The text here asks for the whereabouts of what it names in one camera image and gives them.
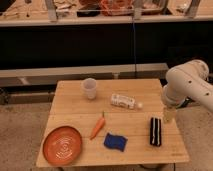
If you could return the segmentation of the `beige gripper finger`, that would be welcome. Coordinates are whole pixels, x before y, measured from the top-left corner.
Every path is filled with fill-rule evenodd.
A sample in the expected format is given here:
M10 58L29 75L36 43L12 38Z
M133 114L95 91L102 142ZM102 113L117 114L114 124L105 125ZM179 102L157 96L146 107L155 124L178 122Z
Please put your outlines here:
M170 123L172 119L175 117L176 109L165 107L163 109L163 121L165 123Z

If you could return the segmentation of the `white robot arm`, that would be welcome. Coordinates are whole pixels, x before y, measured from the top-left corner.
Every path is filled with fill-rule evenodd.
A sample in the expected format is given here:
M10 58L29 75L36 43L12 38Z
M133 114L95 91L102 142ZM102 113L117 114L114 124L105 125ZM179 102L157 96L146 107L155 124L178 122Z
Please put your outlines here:
M161 99L165 105L163 120L170 123L176 109L190 98L213 113L213 85L206 79L209 67L202 60L191 60L170 68L166 73L167 84L162 89Z

